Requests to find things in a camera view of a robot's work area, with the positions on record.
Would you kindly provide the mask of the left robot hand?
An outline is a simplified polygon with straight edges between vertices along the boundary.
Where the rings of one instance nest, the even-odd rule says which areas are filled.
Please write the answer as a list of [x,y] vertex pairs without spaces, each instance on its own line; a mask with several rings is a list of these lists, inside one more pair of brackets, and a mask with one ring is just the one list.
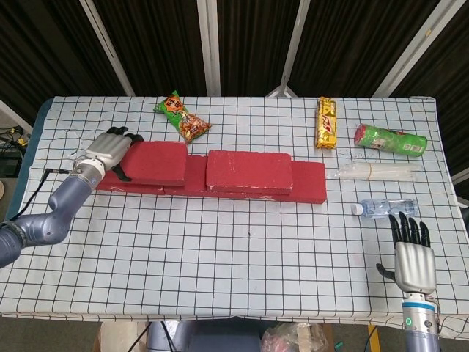
[[110,127],[88,146],[84,155],[86,158],[99,160],[104,170],[113,171],[119,180],[130,182],[131,179],[125,174],[120,162],[134,144],[142,141],[144,139],[141,135],[129,133],[125,126]]

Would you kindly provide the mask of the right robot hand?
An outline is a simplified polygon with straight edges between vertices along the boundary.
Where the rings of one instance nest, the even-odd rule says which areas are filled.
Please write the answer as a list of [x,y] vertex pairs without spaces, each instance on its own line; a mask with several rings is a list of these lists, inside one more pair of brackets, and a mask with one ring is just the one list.
[[378,263],[381,276],[394,281],[405,293],[429,295],[436,289],[435,253],[431,248],[429,229],[402,212],[388,216],[394,244],[394,270]]

